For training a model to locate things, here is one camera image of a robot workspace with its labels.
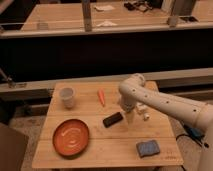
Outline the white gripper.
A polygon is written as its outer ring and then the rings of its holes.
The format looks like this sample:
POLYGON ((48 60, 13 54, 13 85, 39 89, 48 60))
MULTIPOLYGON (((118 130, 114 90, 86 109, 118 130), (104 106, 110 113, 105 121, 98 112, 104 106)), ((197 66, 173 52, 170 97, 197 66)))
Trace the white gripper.
POLYGON ((120 106, 125 111, 123 113, 125 120, 128 125, 131 125, 134 120, 134 113, 131 112, 136 105, 136 101, 130 97, 127 96, 121 96, 120 98, 120 106))

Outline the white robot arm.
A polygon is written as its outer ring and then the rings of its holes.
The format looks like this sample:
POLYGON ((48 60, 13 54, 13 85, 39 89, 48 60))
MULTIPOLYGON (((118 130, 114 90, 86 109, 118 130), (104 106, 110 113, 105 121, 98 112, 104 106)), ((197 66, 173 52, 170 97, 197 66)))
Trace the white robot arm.
POLYGON ((200 130, 204 134, 204 144, 197 171, 213 171, 212 104, 147 89, 144 77, 138 73, 123 80, 118 91, 120 106, 127 113, 140 102, 200 130))

